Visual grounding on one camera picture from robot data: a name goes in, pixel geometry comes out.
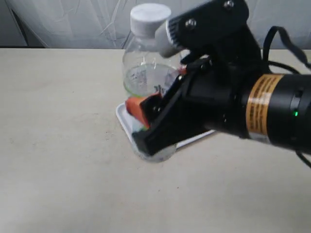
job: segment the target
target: clear plastic bottle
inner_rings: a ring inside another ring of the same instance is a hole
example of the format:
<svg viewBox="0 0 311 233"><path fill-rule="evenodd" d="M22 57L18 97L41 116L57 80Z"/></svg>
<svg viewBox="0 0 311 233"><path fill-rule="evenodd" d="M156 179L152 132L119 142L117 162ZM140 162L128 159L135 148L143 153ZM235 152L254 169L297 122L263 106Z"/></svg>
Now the clear plastic bottle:
<svg viewBox="0 0 311 233"><path fill-rule="evenodd" d="M123 85L127 96L146 97L160 92L162 95L170 88L180 66L180 54L169 59L162 58L156 49L155 33L159 26L171 15L169 7L157 3L135 6L131 11L131 31L134 37L123 56ZM133 119L134 132L143 125ZM151 162L162 162L172 156L176 145L165 148L150 157L138 151L136 154Z"/></svg>

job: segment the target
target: orange warning label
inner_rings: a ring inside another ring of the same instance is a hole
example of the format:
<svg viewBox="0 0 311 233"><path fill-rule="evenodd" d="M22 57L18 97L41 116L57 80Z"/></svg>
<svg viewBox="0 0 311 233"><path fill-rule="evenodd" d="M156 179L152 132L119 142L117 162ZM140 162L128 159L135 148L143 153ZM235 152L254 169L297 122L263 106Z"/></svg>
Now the orange warning label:
<svg viewBox="0 0 311 233"><path fill-rule="evenodd" d="M248 97L246 107L246 126L249 136L257 141L269 143L267 130L268 107L271 95L284 75L264 74Z"/></svg>

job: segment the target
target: orange object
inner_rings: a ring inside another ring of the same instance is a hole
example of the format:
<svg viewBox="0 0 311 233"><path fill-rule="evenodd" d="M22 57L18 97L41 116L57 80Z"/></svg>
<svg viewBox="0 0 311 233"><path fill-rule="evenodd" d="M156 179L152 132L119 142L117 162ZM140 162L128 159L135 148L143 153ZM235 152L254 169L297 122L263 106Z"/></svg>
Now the orange object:
<svg viewBox="0 0 311 233"><path fill-rule="evenodd" d="M133 117L135 117L135 119L139 120L147 129L150 127L144 112L142 111L140 104L146 100L147 98L149 98L150 96L147 97L130 97L127 99L127 101L125 101L125 106L126 106L126 110L127 112L132 115Z"/></svg>

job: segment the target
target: screw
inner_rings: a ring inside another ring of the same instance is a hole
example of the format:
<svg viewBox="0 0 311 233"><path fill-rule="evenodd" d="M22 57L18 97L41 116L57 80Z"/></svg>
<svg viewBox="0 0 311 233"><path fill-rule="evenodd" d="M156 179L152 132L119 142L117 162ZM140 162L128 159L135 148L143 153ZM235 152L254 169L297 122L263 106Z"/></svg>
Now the screw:
<svg viewBox="0 0 311 233"><path fill-rule="evenodd" d="M234 1L228 0L224 3L224 8L227 10L231 10L234 7Z"/></svg>
<svg viewBox="0 0 311 233"><path fill-rule="evenodd" d="M196 21L193 18L190 18L186 21L185 26L189 30L193 30L196 27Z"/></svg>

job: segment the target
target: white plate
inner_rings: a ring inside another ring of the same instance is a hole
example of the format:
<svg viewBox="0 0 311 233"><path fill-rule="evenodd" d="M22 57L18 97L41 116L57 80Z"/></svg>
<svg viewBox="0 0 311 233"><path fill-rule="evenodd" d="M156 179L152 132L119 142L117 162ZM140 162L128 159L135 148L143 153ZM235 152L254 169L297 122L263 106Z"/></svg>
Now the white plate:
<svg viewBox="0 0 311 233"><path fill-rule="evenodd" d="M126 111L126 107L125 107L125 104L122 103L120 104L117 108L116 108L116 115L117 115L117 118L119 119L128 139L130 140L130 142L133 144L133 139L132 139L132 132L133 132L133 129L132 129L132 125L133 125L133 122L137 122L138 121L132 117L131 115L129 115ZM181 141L179 143L177 143L177 146L176 148L181 148L185 145L188 145L192 142L195 142L205 136L208 136L208 135L211 135L212 133L214 133L215 131L214 130L210 130L206 133L202 133L202 134L199 134L195 137L192 137L192 138L189 138L185 141Z"/></svg>

